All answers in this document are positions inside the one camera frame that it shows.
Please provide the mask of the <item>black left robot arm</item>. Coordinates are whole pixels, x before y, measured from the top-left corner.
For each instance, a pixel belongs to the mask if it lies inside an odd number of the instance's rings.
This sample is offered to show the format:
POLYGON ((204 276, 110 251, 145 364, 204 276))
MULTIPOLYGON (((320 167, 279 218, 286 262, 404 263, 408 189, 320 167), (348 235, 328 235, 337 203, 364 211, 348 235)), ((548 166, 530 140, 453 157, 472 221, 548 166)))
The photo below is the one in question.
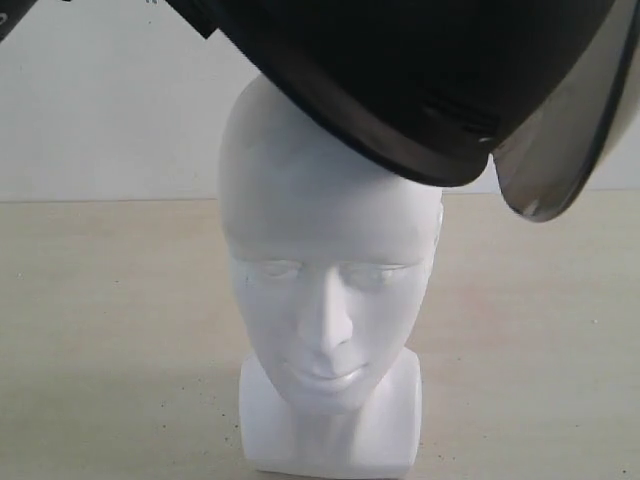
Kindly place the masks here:
POLYGON ((26 14, 37 3, 37 0, 0 0, 0 41, 3 42, 14 28, 24 19, 26 14))

